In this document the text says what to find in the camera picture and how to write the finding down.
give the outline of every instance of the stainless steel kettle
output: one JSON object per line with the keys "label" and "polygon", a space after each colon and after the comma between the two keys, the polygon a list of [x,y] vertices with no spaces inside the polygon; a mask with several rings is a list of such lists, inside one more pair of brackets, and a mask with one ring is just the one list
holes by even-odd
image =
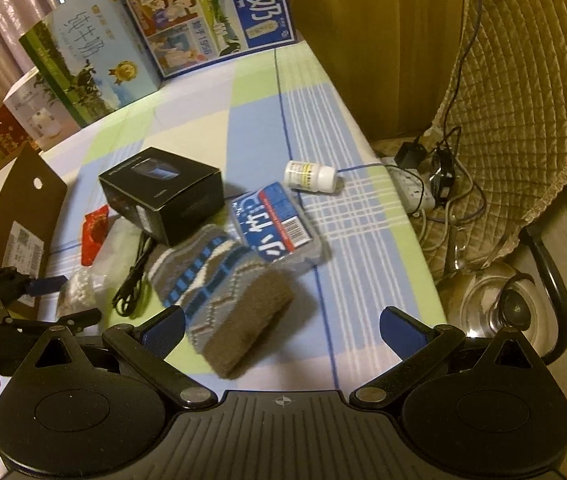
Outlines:
{"label": "stainless steel kettle", "polygon": [[519,240],[532,252],[553,311],[529,274],[490,257],[483,265],[468,269],[458,229],[450,227],[445,277],[437,284],[448,323],[474,337],[494,337],[504,326],[518,328],[546,364],[554,362],[567,348],[567,290],[539,229],[534,225],[522,228]]}

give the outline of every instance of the crosshair logo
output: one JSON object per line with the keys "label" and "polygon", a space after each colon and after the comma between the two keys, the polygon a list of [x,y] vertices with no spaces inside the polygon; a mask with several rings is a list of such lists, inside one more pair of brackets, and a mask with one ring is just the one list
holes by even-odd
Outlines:
{"label": "crosshair logo", "polygon": [[290,397],[286,397],[285,395],[282,395],[281,397],[277,397],[275,399],[275,402],[279,404],[279,406],[281,406],[282,408],[285,408],[286,406],[288,406],[288,404],[292,402],[292,399]]}

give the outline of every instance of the tablecloth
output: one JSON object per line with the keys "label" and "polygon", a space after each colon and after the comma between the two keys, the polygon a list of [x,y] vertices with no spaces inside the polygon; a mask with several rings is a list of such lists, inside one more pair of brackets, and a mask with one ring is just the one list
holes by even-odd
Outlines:
{"label": "tablecloth", "polygon": [[[429,325],[444,322],[390,177],[307,43],[180,76],[44,154],[68,183],[48,275],[70,276],[80,265],[83,217],[105,203],[97,176],[148,146],[222,168],[229,198],[281,181],[289,160],[335,167],[342,180],[334,195],[298,194],[324,242],[324,261],[293,280],[293,303],[245,373],[220,380],[187,338],[167,358],[218,395],[340,388],[347,396],[398,362],[379,336],[385,306]],[[133,322],[161,308],[153,296]],[[54,301],[42,302],[40,317],[54,318]]]}

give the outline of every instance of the power strip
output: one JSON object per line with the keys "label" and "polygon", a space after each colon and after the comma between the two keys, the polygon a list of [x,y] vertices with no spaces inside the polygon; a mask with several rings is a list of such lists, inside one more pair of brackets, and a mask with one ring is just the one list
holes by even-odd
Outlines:
{"label": "power strip", "polygon": [[385,156],[381,161],[390,174],[390,178],[401,200],[401,205],[404,206],[406,213],[417,212],[417,208],[419,210],[424,209],[426,212],[432,211],[435,208],[435,198],[430,191],[428,183],[425,183],[423,186],[423,199],[421,204],[419,204],[419,199],[421,198],[421,177],[417,170],[392,168],[392,166],[396,166],[393,156]]}

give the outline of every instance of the knitted hat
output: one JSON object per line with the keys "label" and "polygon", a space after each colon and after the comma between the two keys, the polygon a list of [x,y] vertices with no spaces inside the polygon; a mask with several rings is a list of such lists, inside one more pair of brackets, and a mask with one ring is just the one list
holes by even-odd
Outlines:
{"label": "knitted hat", "polygon": [[212,224],[176,247],[158,245],[146,273],[164,306],[181,306],[190,343],[222,378],[292,300],[281,272]]}

